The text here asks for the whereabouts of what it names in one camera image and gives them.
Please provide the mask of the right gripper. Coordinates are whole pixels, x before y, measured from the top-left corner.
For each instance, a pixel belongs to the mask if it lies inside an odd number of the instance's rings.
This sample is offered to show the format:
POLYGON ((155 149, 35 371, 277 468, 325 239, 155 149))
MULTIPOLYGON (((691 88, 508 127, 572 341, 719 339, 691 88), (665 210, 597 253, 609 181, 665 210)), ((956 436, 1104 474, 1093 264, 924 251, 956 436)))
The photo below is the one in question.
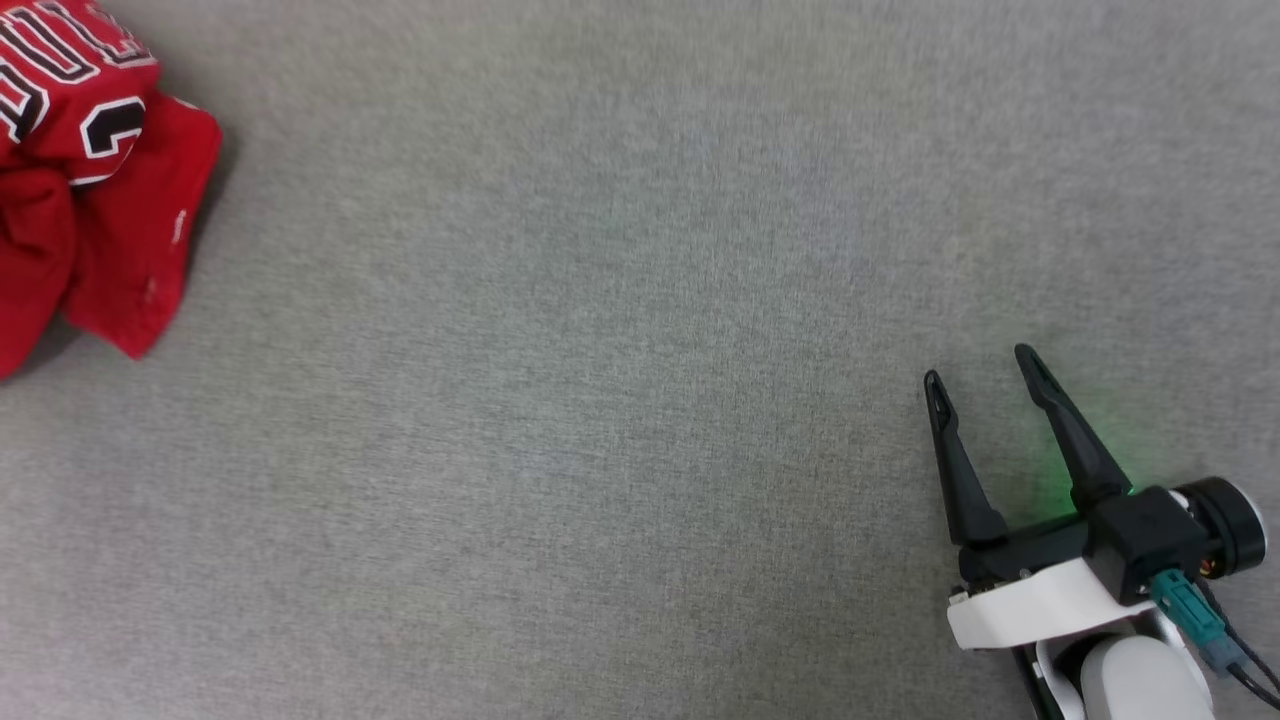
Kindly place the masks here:
MULTIPOLYGON (((1048 419, 1071 479, 1071 502, 1089 512, 1133 484, 1105 443, 1027 343, 1014 355, 1028 395, 1048 419)), ((1124 605, 1105 589, 1083 553, 1088 525, 1070 514, 1011 532, 988 501, 959 433, 959 415, 940 373, 923 379, 943 510, 959 553, 965 591, 955 591, 948 624, 963 650, 1005 650, 1092 632, 1156 609, 1149 597, 1124 605)), ((1229 480, 1207 477, 1166 488, 1206 533, 1190 579, 1216 580, 1262 564, 1268 550, 1263 516, 1229 480)))

